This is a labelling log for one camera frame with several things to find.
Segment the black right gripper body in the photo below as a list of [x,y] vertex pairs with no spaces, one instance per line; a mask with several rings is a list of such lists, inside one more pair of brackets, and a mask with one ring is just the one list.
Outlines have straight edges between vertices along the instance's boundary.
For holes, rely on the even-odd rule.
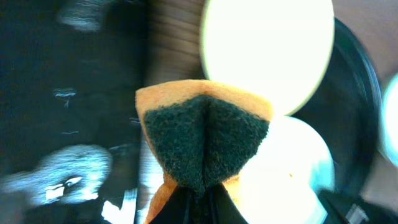
[[327,211],[323,224],[397,224],[397,213],[361,197],[321,190],[318,199]]

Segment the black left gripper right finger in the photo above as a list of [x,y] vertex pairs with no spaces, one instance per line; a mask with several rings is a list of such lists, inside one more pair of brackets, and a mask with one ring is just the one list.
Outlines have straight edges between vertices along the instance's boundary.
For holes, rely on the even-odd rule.
[[204,224],[248,224],[223,184],[214,185],[206,190],[201,219]]

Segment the yellow plate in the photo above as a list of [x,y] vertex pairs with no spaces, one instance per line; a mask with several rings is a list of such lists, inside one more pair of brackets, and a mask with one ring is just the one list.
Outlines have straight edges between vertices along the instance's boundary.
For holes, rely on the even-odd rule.
[[207,0],[200,50],[205,75],[292,115],[313,96],[330,61],[332,0]]

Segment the rectangular black tray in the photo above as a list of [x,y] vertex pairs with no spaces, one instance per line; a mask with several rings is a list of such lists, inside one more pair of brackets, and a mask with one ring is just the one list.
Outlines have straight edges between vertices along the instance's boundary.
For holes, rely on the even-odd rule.
[[134,223],[144,1],[1,0],[1,222]]

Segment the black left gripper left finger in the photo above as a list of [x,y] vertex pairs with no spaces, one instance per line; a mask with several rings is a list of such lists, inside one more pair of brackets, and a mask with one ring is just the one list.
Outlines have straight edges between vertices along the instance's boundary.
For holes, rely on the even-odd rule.
[[186,187],[177,187],[150,224],[195,224],[196,193]]

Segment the orange green sponge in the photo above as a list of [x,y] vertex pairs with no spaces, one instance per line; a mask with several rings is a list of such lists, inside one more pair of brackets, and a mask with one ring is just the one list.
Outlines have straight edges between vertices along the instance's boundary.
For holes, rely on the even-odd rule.
[[142,132],[164,178],[146,222],[177,187],[196,193],[195,223],[202,223],[206,190],[214,185],[223,184],[238,209],[239,174],[267,136],[272,105],[248,91],[209,80],[141,88],[135,102]]

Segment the round black tray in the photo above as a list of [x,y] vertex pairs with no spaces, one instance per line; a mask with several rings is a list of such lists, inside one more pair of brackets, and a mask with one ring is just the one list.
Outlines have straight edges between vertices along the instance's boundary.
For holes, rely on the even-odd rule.
[[381,90],[366,49],[335,19],[335,39],[325,76],[311,99],[293,116],[326,142],[335,165],[335,189],[359,194],[376,153]]

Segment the pale green plate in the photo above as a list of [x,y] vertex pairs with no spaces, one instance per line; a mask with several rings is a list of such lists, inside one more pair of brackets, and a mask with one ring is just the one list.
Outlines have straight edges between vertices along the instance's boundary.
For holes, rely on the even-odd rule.
[[397,167],[397,73],[382,86],[380,152]]

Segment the pale blue plate front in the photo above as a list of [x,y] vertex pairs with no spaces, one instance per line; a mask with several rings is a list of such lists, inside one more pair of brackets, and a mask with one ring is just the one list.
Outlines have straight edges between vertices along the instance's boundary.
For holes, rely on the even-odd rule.
[[317,195],[335,188],[335,168],[323,138],[290,116],[274,118],[239,177],[238,210],[250,224],[322,224]]

